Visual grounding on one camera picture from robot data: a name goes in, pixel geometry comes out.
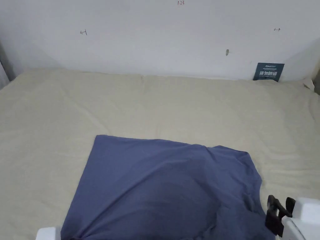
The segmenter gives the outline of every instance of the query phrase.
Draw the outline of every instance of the beige bedsheet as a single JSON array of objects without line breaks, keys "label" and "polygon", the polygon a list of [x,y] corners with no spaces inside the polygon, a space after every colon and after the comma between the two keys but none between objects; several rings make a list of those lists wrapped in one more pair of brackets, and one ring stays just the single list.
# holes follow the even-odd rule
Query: beige bedsheet
[{"label": "beige bedsheet", "polygon": [[97,134],[250,153],[269,194],[320,198],[320,98],[302,83],[36,70],[0,91],[0,235],[62,225]]}]

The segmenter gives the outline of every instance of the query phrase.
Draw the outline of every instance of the white wall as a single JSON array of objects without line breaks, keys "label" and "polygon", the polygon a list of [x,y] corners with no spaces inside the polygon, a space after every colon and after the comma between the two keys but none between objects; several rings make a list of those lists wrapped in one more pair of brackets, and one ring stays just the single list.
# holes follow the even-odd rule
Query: white wall
[{"label": "white wall", "polygon": [[270,62],[285,63],[287,81],[318,68],[319,0],[184,3],[0,0],[0,43],[14,75],[65,67],[252,79],[258,62]]}]

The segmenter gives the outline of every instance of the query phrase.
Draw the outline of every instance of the wrinkled fabric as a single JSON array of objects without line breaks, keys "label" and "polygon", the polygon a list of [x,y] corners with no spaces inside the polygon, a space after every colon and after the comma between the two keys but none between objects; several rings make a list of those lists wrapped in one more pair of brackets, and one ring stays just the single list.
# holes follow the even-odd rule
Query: wrinkled fabric
[{"label": "wrinkled fabric", "polygon": [[98,135],[61,238],[271,240],[261,183],[247,152]]}]

